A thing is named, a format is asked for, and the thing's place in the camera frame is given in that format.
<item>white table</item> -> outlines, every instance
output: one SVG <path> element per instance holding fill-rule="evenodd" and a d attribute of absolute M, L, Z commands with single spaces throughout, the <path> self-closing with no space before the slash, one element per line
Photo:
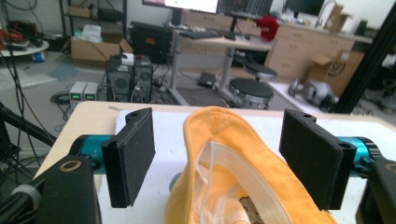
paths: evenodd
<path fill-rule="evenodd" d="M 217 38 L 203 38 L 203 39 L 189 39 L 192 45 L 209 46 L 209 47 L 224 47 L 227 49 L 225 58 L 223 55 L 215 56 L 208 54 L 192 54 L 182 53 L 182 38 L 179 31 L 174 31 L 176 37 L 176 46 L 174 51 L 174 60 L 172 65 L 172 79 L 169 91 L 176 98 L 181 105 L 188 105 L 180 93 L 177 91 L 177 73 L 181 67 L 197 67 L 203 69 L 219 68 L 216 63 L 222 64 L 222 75 L 219 83 L 215 86 L 219 93 L 226 99 L 232 100 L 233 95 L 227 90 L 227 77 L 230 74 L 231 65 L 233 62 L 233 53 L 235 49 L 251 49 L 267 51 L 274 47 L 275 41 L 266 42 L 259 37 L 251 37 L 249 40 L 241 36 L 237 36 L 235 40 L 226 39 L 224 37 Z"/>
<path fill-rule="evenodd" d="M 110 102 L 83 102 L 78 104 L 64 130 L 59 135 L 38 175 L 64 157 L 73 142 L 82 134 L 113 134 L 116 119 L 121 110 L 134 111 L 152 107 L 156 155 L 151 164 L 134 207 L 111 208 L 106 176 L 96 176 L 96 187 L 103 222 L 107 223 L 155 223 L 164 222 L 164 208 L 169 196 L 169 183 L 181 172 L 187 161 L 183 136 L 185 118 L 200 107 L 175 105 L 141 105 Z M 282 129 L 283 112 L 233 109 L 243 116 L 262 140 L 277 155 Z M 364 136 L 370 138 L 389 160 L 396 161 L 394 139 L 396 128 L 374 117 L 312 114 L 317 124 L 334 136 Z M 361 201 L 366 180 L 349 178 L 342 208 L 331 211 L 339 223 L 356 223 L 355 214 Z"/>
<path fill-rule="evenodd" d="M 34 53 L 38 53 L 38 52 L 46 50 L 49 46 L 50 46 L 49 42 L 43 41 L 43 45 L 40 48 L 27 47 L 26 50 L 13 50 L 12 54 L 14 56 L 22 56 L 22 55 L 34 54 Z M 11 56 L 8 49 L 2 49 L 1 53 L 2 53 L 3 57 Z"/>

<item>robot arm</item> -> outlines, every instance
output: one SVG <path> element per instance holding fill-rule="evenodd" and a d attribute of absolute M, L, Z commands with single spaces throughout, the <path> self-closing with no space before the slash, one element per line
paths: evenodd
<path fill-rule="evenodd" d="M 0 223 L 101 223 L 93 174 L 104 170 L 111 205 L 133 206 L 155 154 L 152 110 L 126 121 L 117 135 L 82 135 L 67 156 L 14 189 L 0 206 Z"/>

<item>cabinet drawer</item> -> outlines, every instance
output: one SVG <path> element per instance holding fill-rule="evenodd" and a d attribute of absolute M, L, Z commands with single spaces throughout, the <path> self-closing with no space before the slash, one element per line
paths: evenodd
<path fill-rule="evenodd" d="M 309 52 L 312 45 L 305 42 L 278 39 L 276 47 L 274 48 L 273 57 L 301 59 L 309 57 Z"/>
<path fill-rule="evenodd" d="M 299 78 L 304 80 L 310 69 L 310 61 L 292 60 L 287 58 L 271 57 L 268 67 L 277 71 L 280 77 L 288 77 L 290 79 Z"/>
<path fill-rule="evenodd" d="M 186 12 L 185 22 L 190 26 L 213 27 L 230 29 L 232 18 L 222 15 L 202 13 L 202 12 Z"/>
<path fill-rule="evenodd" d="M 320 46 L 324 48 L 324 50 L 326 50 L 326 52 L 323 53 L 331 57 L 335 57 L 340 49 L 351 50 L 353 44 L 353 40 L 343 39 L 334 36 L 325 36 Z"/>
<path fill-rule="evenodd" d="M 226 48 L 193 45 L 190 43 L 190 41 L 183 40 L 183 46 L 182 46 L 181 52 L 212 54 L 212 55 L 225 55 Z"/>
<path fill-rule="evenodd" d="M 319 34 L 313 34 L 312 32 L 304 31 L 298 28 L 290 28 L 281 26 L 277 35 L 279 38 L 293 39 L 296 41 L 304 41 L 313 43 L 315 39 L 320 38 Z"/>
<path fill-rule="evenodd" d="M 238 27 L 235 27 L 235 31 L 239 32 L 238 28 L 240 29 L 240 32 L 242 34 L 247 34 L 247 35 L 258 35 L 260 36 L 262 30 L 260 27 L 257 27 L 256 22 L 254 21 L 238 21 Z"/>

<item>electronic device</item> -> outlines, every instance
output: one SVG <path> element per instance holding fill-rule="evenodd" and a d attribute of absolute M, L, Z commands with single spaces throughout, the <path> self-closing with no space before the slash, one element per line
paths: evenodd
<path fill-rule="evenodd" d="M 122 53 L 121 63 L 124 65 L 134 65 L 134 55 L 132 53 Z"/>
<path fill-rule="evenodd" d="M 216 76 L 210 73 L 203 72 L 198 78 L 198 85 L 202 87 L 212 88 L 215 85 Z"/>
<path fill-rule="evenodd" d="M 167 63 L 173 33 L 163 26 L 131 22 L 129 44 L 135 55 L 148 55 L 152 63 Z"/>
<path fill-rule="evenodd" d="M 98 19 L 100 21 L 122 21 L 122 12 L 114 8 L 99 8 Z"/>
<path fill-rule="evenodd" d="M 88 82 L 84 90 L 84 101 L 97 101 L 98 87 L 99 87 L 99 83 Z"/>
<path fill-rule="evenodd" d="M 270 15 L 273 0 L 223 0 L 218 3 L 218 13 L 237 18 L 257 19 Z"/>
<path fill-rule="evenodd" d="M 302 95 L 311 105 L 318 106 L 325 112 L 332 111 L 335 104 L 332 87 L 327 82 L 310 79 L 307 83 L 301 84 L 296 78 L 289 85 L 289 95 L 294 97 L 296 94 Z"/>
<path fill-rule="evenodd" d="M 131 102 L 133 67 L 121 63 L 121 55 L 111 56 L 106 66 L 107 100 Z"/>
<path fill-rule="evenodd" d="M 216 13 L 218 8 L 218 0 L 206 0 L 204 3 L 201 1 L 191 0 L 177 0 L 177 1 L 157 1 L 157 0 L 142 0 L 142 5 L 154 7 L 170 7 L 172 8 L 172 24 L 175 26 L 180 25 L 181 10 L 195 10 L 207 13 Z"/>
<path fill-rule="evenodd" d="M 149 57 L 136 56 L 134 59 L 134 87 L 132 88 L 131 102 L 151 102 L 151 82 L 153 66 Z"/>
<path fill-rule="evenodd" d="M 287 0 L 284 8 L 294 11 L 294 18 L 297 19 L 300 12 L 318 16 L 323 3 L 324 0 Z"/>
<path fill-rule="evenodd" d="M 72 109 L 76 108 L 79 103 L 84 101 L 83 97 L 86 86 L 87 82 L 77 81 L 69 91 L 70 106 Z"/>

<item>keyboard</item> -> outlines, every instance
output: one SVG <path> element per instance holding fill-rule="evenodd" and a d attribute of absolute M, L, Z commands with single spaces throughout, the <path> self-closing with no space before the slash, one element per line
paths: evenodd
<path fill-rule="evenodd" d="M 182 36 L 186 36 L 191 39 L 203 39 L 203 38 L 216 38 L 222 37 L 218 32 L 213 31 L 203 31 L 203 32 L 181 32 L 179 33 Z"/>
<path fill-rule="evenodd" d="M 233 31 L 226 31 L 226 30 L 220 30 L 217 28 L 208 28 L 206 27 L 207 31 L 212 31 L 212 32 L 217 32 L 220 35 L 224 36 L 224 38 L 235 40 L 237 35 L 242 35 L 241 33 L 238 32 L 233 32 Z"/>

